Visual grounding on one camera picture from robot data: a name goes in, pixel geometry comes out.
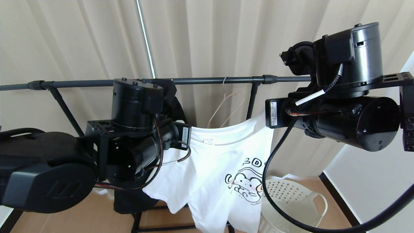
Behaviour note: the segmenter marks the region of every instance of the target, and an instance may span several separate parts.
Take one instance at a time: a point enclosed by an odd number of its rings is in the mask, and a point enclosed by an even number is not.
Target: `black baseboard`
[[[19,220],[20,216],[22,215],[23,211],[14,209],[6,221],[3,223],[3,226],[0,228],[1,233],[10,233],[13,227],[15,226],[17,220]]]
[[[360,225],[360,222],[356,219],[355,215],[352,213],[351,209],[349,209],[348,205],[342,199],[341,195],[338,193],[336,188],[333,186],[331,181],[326,177],[325,173],[322,173],[319,176],[322,183],[325,185],[326,189],[332,195],[336,203],[338,204],[339,208],[341,208],[342,212],[344,213],[345,217],[348,219],[351,226]]]

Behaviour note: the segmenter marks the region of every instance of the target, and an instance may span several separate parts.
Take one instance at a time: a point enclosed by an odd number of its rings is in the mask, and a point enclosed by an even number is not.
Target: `curtain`
[[[279,53],[355,24],[380,23],[384,73],[396,73],[414,50],[414,2],[410,0],[139,0],[156,78],[292,76]],[[124,1],[1,1],[0,82],[152,78],[137,3]],[[268,98],[285,97],[307,83],[261,85],[253,116]],[[224,84],[236,92],[211,127],[246,118],[250,84]],[[87,120],[107,119],[111,88],[72,88],[62,95],[85,129]],[[384,90],[372,91],[382,95]],[[207,127],[223,99],[222,85],[178,86],[190,123]],[[5,129],[38,127],[75,134],[47,91],[1,95]],[[274,131],[274,144],[284,129]],[[274,175],[318,175],[342,148],[293,129],[275,156]]]

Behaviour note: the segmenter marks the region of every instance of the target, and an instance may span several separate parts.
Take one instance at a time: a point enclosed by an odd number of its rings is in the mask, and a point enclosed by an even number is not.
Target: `white plastic basket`
[[[318,226],[328,210],[325,197],[290,180],[271,177],[266,180],[266,187],[272,200],[292,218],[311,226]],[[314,199],[321,196],[325,210],[318,213]],[[291,224],[270,205],[266,197],[262,199],[259,233],[302,233],[305,230]]]

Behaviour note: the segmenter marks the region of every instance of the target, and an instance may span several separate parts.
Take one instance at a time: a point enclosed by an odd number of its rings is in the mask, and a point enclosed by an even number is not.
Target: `white heat shrink tube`
[[[313,100],[313,99],[315,99],[316,97],[319,97],[319,96],[321,96],[321,95],[323,95],[323,94],[325,94],[325,91],[324,91],[324,90],[320,90],[320,91],[315,92],[315,93],[313,93],[313,94],[311,94],[311,95],[308,95],[307,97],[305,97],[305,98],[303,98],[303,99],[301,99],[301,100],[296,101],[296,102],[295,102],[295,104],[296,104],[296,106],[299,106],[299,105],[301,105],[301,104],[303,104],[303,103],[306,103],[306,102],[307,102],[307,101],[309,101],[309,100]]]

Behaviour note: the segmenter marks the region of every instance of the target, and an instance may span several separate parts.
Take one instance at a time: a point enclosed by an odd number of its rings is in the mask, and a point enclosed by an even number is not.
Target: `clothes hanger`
[[[210,123],[211,123],[211,120],[213,119],[213,117],[216,115],[216,113],[218,112],[218,110],[220,109],[220,107],[223,105],[223,103],[226,101],[226,99],[228,99],[229,97],[231,97],[232,95],[238,95],[238,94],[241,94],[241,95],[243,95],[243,100],[241,101],[241,103],[237,106],[237,108],[230,114],[230,116],[223,122],[223,124],[220,126],[220,128],[221,127],[223,127],[223,125],[230,119],[230,117],[231,116],[233,116],[233,114],[237,111],[237,109],[239,109],[240,108],[240,106],[244,103],[244,100],[246,99],[246,95],[244,94],[244,93],[241,93],[241,92],[233,92],[233,93],[231,93],[230,95],[228,95],[228,96],[226,96],[226,90],[224,89],[224,82],[226,81],[226,78],[227,77],[225,77],[224,78],[224,80],[223,80],[223,92],[224,92],[224,97],[223,97],[223,100],[221,101],[221,103],[220,103],[220,105],[217,107],[217,109],[216,109],[216,111],[213,113],[213,115],[211,116],[211,118],[210,118],[210,120],[208,121],[208,124],[207,124],[207,129],[208,128],[210,128]]]

